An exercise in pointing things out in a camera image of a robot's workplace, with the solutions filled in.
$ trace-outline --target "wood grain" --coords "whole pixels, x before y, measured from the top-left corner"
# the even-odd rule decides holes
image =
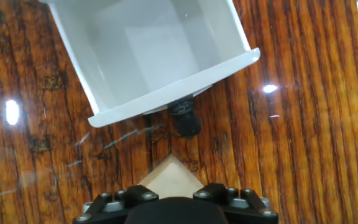
[[[0,223],[71,223],[170,153],[204,184],[270,198],[281,223],[358,223],[355,0],[234,3],[261,59],[196,98],[203,130],[187,140],[165,111],[92,128],[48,7],[0,0]]]

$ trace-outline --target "wooden table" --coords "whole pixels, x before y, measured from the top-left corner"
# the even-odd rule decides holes
[[[262,57],[196,98],[203,130],[187,140],[165,111],[92,128],[48,7],[0,0],[0,223],[71,223],[170,153],[204,184],[270,198],[281,223],[358,223],[356,1],[234,2]]]

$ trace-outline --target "black knob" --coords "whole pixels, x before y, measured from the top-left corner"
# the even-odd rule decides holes
[[[193,138],[201,132],[201,120],[197,114],[194,114],[192,100],[173,105],[168,112],[173,117],[175,128],[180,136]]]

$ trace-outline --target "scratch on surface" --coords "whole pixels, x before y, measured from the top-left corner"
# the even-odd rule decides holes
[[[141,131],[138,131],[137,129],[135,129],[135,130],[133,130],[133,131],[131,131],[131,132],[129,132],[129,133],[123,135],[123,137],[119,138],[118,140],[115,140],[115,141],[113,141],[112,143],[110,143],[110,144],[108,144],[107,146],[105,146],[105,147],[104,147],[104,150],[107,150],[107,149],[109,149],[109,148],[115,146],[118,142],[120,142],[120,141],[122,141],[122,140],[128,138],[129,136],[132,136],[132,135],[134,135],[134,134],[142,134],[142,133],[144,133],[144,132],[146,132],[146,131],[155,131],[156,129],[158,129],[158,128],[162,127],[162,126],[163,126],[163,124],[160,124],[160,125],[158,125],[157,127],[145,128],[145,129],[143,129],[143,130],[141,130]]]
[[[0,193],[0,196],[4,195],[4,194],[9,194],[9,193],[13,193],[13,192],[16,192],[17,189],[14,189],[14,190],[7,190],[5,192],[1,192]]]
[[[55,174],[53,173],[53,171],[52,171],[51,169],[48,169],[48,168],[47,168],[47,170],[50,171],[50,173],[53,175],[53,178],[55,179],[55,186],[54,186],[54,188],[53,188],[53,192],[55,192],[55,191],[57,190],[57,179],[56,179],[56,176],[55,176]]]
[[[82,161],[76,161],[76,162],[73,162],[72,164],[68,164],[67,167],[72,167],[72,166],[75,166],[80,163],[82,163]]]
[[[86,133],[85,136],[80,141],[75,143],[75,146],[77,147],[81,145],[85,141],[85,139],[87,139],[90,136],[90,134],[91,134],[90,132]]]

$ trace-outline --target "white plastic container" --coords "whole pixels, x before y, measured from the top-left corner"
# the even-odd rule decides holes
[[[102,127],[256,62],[231,0],[43,0]]]

